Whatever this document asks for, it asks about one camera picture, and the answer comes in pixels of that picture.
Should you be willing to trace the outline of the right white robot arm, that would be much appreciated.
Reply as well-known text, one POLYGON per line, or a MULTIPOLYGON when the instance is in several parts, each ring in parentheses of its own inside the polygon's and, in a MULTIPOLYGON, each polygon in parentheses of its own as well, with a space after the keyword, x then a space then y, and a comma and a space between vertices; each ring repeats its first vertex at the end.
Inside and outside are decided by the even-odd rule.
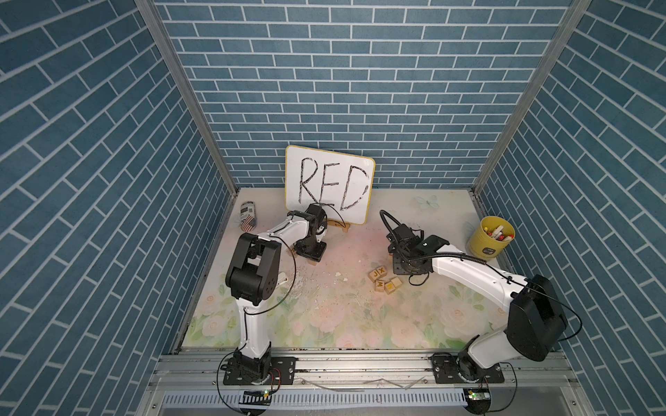
POLYGON ((542 362, 560 341, 568 322, 564 305, 548 278, 512 275, 468 255, 446 239, 424 237, 404 224, 388 231, 388 253, 393 257, 395 273, 449 277, 504 313, 502 321, 488 334, 472 337, 457 355, 463 380, 480 381, 494 365, 514 358, 542 362))

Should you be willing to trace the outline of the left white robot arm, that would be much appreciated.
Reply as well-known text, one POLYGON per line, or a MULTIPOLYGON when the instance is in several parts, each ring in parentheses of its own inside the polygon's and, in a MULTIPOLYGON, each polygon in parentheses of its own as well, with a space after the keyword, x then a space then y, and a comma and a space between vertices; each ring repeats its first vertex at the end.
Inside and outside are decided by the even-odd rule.
POLYGON ((271 371, 271 341, 265 308, 277 287, 283 250, 319 262, 326 250, 323 237, 327 213, 311 204, 306 211, 289 211, 286 219, 260 234, 239 237, 225 284, 239 310, 240 343, 232 353, 232 369, 246 381, 264 381, 271 371))

